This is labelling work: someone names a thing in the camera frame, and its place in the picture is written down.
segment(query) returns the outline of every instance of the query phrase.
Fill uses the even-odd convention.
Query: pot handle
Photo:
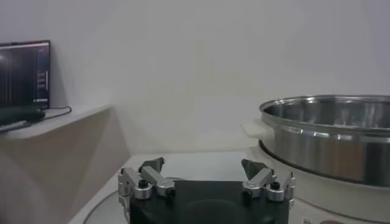
[[[264,124],[261,118],[255,118],[253,122],[244,123],[241,126],[249,138],[265,139],[269,137],[269,127]]]

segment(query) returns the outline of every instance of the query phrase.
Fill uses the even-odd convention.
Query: label
[[[313,224],[313,221],[308,218],[302,218],[302,224]]]

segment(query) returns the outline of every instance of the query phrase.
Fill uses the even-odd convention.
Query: white shelf
[[[32,126],[27,128],[10,131],[4,134],[2,137],[6,139],[26,139],[40,136],[50,131],[56,130],[62,126],[66,126],[70,123],[82,120],[91,115],[105,111],[110,107],[111,105],[109,103],[98,103],[94,105],[79,107],[72,106],[73,111],[70,114],[66,114],[64,116],[56,117],[53,119],[48,119],[46,121],[33,124]]]

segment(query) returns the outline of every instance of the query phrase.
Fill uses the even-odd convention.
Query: pot rim
[[[263,119],[270,119],[274,121],[277,124],[280,125],[289,125],[289,126],[295,126],[295,127],[301,127],[301,128],[313,128],[318,130],[327,130],[330,132],[340,132],[340,131],[347,131],[347,132],[364,132],[364,133],[379,133],[379,134],[389,134],[390,135],[390,128],[381,128],[381,127],[357,127],[357,126],[349,126],[349,125],[328,125],[328,124],[313,124],[305,121],[297,121],[287,118],[278,117],[272,114],[269,114],[265,112],[264,110],[275,106],[275,105],[283,105],[286,103],[292,103],[292,102],[303,102],[303,101],[316,101],[316,100],[324,100],[324,99],[331,99],[331,100],[338,100],[338,101],[367,101],[367,102],[389,102],[390,103],[390,96],[386,95],[307,95],[307,96],[297,96],[297,97],[286,97],[286,98],[279,98],[274,100],[269,100],[265,103],[262,103],[259,106],[259,110],[262,113]]]

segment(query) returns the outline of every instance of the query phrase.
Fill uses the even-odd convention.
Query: white base
[[[257,161],[272,163],[272,167],[277,172],[293,172],[297,178],[297,198],[326,211],[348,217],[390,222],[390,188],[352,184],[319,177],[280,163],[265,154],[259,147],[251,149]]]

